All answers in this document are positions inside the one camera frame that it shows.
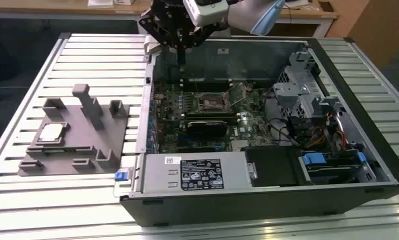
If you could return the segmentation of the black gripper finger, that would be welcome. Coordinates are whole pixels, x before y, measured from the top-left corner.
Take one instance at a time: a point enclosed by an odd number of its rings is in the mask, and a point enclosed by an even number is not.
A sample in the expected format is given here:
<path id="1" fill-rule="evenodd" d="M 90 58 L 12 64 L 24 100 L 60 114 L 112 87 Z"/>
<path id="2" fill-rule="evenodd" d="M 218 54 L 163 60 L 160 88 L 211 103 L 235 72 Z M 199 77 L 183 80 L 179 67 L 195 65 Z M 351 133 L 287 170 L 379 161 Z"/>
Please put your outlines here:
<path id="1" fill-rule="evenodd" d="M 199 47 L 219 28 L 221 23 L 217 22 L 203 27 L 185 27 L 182 29 L 182 65 L 187 63 L 187 49 Z"/>
<path id="2" fill-rule="evenodd" d="M 156 32 L 154 27 L 156 27 L 158 19 L 154 18 L 152 10 L 148 9 L 140 16 L 138 23 L 147 31 L 147 33 L 155 38 L 155 40 L 170 48 L 175 49 L 178 65 L 182 66 L 182 41 L 177 32 Z"/>

